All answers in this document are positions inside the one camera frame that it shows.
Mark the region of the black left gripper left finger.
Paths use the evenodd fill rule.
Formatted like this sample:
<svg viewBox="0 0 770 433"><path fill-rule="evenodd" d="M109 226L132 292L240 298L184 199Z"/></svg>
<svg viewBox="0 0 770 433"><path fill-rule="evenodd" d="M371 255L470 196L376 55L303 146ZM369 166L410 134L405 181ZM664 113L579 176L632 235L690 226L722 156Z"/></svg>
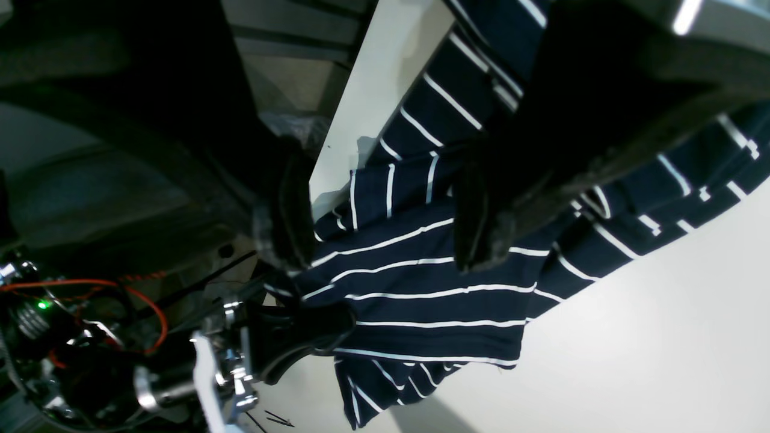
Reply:
<svg viewBox="0 0 770 433"><path fill-rule="evenodd" d="M2 102L96 143L2 175L2 253L61 274L170 272L251 238L308 268L313 160L257 115L220 1L14 1Z"/></svg>

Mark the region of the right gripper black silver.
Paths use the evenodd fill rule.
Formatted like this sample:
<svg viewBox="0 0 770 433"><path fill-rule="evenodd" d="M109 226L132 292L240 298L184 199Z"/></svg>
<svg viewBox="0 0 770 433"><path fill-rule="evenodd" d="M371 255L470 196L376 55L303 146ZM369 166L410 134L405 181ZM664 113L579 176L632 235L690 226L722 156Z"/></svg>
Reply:
<svg viewBox="0 0 770 433"><path fill-rule="evenodd" d="M135 367L138 405L161 414L197 402L209 432L245 432L239 419L258 400L253 373L275 385L303 358L330 356L356 326L354 310L344 302L323 307L248 302L245 311L245 302L231 296L198 329L171 335L165 347Z"/></svg>

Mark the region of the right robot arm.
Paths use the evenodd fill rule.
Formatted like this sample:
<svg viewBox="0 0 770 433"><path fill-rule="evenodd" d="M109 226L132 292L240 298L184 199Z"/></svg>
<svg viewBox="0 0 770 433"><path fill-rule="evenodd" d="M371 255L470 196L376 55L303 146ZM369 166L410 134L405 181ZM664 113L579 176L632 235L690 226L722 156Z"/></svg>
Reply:
<svg viewBox="0 0 770 433"><path fill-rule="evenodd" d="M270 266L176 327L131 287L142 280L54 279L5 258L2 366L44 421L68 432L243 432L258 384L330 355L356 325L342 302L304 306Z"/></svg>

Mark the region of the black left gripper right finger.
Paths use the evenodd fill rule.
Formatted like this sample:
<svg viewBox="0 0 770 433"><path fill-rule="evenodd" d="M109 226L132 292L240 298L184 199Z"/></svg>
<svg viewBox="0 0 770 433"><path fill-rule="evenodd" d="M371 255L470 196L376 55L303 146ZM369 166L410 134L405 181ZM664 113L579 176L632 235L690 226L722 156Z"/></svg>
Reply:
<svg viewBox="0 0 770 433"><path fill-rule="evenodd" d="M489 269L570 201L768 100L767 1L556 1L512 117L455 189L462 272Z"/></svg>

